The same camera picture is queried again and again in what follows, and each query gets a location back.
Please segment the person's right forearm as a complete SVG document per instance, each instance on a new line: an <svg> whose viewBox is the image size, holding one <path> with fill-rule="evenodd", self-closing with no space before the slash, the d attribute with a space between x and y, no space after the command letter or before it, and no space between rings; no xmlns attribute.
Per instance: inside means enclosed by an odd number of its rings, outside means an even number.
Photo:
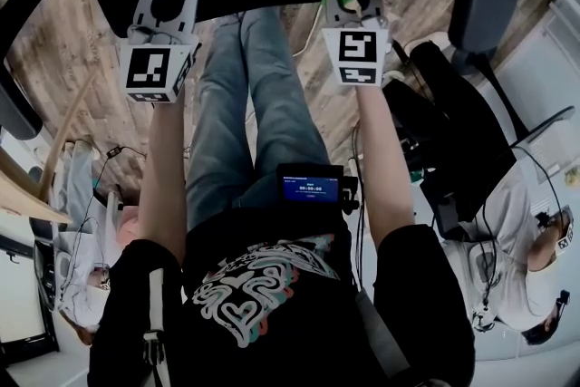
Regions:
<svg viewBox="0 0 580 387"><path fill-rule="evenodd" d="M358 87L363 184L373 243L414 223L411 177L382 89Z"/></svg>

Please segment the black framed window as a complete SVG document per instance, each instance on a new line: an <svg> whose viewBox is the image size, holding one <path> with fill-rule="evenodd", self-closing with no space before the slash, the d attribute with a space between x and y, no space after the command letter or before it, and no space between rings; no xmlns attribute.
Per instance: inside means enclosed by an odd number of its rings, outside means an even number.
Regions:
<svg viewBox="0 0 580 387"><path fill-rule="evenodd" d="M7 255L14 265L19 264L15 261L15 257L32 262L37 288L35 292L39 297L38 306L43 323L43 331L39 334L11 342L4 342L0 338L0 365L7 367L48 353L58 353L60 347L53 324L56 296L53 243L36 237L34 245L29 247L0 235L0 251Z"/></svg>

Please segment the white perforated basket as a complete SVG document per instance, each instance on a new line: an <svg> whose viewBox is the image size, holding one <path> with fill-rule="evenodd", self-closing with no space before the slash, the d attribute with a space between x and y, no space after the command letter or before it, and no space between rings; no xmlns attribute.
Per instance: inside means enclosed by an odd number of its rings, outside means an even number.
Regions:
<svg viewBox="0 0 580 387"><path fill-rule="evenodd" d="M580 160L580 136L570 121L555 121L528 143L532 157L545 170L536 167L539 184Z"/></svg>

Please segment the black waist-mounted screen device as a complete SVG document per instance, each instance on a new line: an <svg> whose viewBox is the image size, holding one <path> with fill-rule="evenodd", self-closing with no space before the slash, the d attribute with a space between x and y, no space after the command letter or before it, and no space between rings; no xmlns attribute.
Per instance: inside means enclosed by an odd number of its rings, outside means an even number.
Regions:
<svg viewBox="0 0 580 387"><path fill-rule="evenodd" d="M280 198L285 203L340 209L350 216L361 206L359 180L343 167L315 163L281 163L276 169Z"/></svg>

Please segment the person's legs in jeans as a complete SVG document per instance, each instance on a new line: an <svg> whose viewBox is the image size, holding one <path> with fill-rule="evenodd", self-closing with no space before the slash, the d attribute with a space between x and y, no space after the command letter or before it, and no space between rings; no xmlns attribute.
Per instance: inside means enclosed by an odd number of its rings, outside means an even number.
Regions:
<svg viewBox="0 0 580 387"><path fill-rule="evenodd" d="M281 164L329 162L277 7L219 19L196 102L189 229L231 208L274 205Z"/></svg>

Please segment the person's black printed t-shirt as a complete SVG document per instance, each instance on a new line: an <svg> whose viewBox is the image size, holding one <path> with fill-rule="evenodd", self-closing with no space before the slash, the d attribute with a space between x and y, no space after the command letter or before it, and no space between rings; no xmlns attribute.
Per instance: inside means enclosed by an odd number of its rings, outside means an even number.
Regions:
<svg viewBox="0 0 580 387"><path fill-rule="evenodd" d="M171 387L387 385L355 302L351 244L341 213L297 205L219 213L189 231L182 262L131 242L110 272L89 387L141 387L151 374L144 336L156 270ZM414 381L470 386L474 334L429 226L381 242L373 304Z"/></svg>

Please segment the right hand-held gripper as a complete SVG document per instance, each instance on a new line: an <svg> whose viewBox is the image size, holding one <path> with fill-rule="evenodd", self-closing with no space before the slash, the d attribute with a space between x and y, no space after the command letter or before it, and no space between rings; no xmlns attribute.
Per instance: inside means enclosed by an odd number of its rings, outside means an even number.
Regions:
<svg viewBox="0 0 580 387"><path fill-rule="evenodd" d="M343 0L324 0L327 25L322 30L336 80L346 86L382 83L392 35L382 13L382 0L356 0L361 14L347 9Z"/></svg>

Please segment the curved wooden desk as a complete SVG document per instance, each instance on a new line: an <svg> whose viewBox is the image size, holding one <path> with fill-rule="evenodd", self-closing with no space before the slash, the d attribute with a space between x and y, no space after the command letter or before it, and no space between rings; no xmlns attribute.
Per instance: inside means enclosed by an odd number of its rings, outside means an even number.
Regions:
<svg viewBox="0 0 580 387"><path fill-rule="evenodd" d="M73 222L68 215L49 205L48 196L61 149L73 123L73 117L95 77L96 73L90 74L78 91L71 107L67 110L63 125L53 140L53 146L44 164L42 177L38 182L34 182L0 146L1 209L15 215L56 223L71 224Z"/></svg>

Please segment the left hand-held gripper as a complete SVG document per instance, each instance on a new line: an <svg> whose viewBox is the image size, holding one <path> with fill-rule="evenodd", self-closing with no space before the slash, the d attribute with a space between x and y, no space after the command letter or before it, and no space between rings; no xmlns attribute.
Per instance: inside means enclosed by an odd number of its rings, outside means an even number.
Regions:
<svg viewBox="0 0 580 387"><path fill-rule="evenodd" d="M161 20L151 10L153 0L139 0L132 25L176 24L180 34L192 34L198 0L184 0L179 14ZM129 41L121 47L120 85L134 102L174 103L177 101L200 47L196 35L184 41L143 26L133 26Z"/></svg>

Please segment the person's left forearm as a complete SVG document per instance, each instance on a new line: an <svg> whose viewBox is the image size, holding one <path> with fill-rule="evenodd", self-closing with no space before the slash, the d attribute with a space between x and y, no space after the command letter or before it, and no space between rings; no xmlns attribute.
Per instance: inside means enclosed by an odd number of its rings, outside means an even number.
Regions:
<svg viewBox="0 0 580 387"><path fill-rule="evenodd" d="M139 204L139 237L165 247L183 264L187 242L184 96L155 106Z"/></svg>

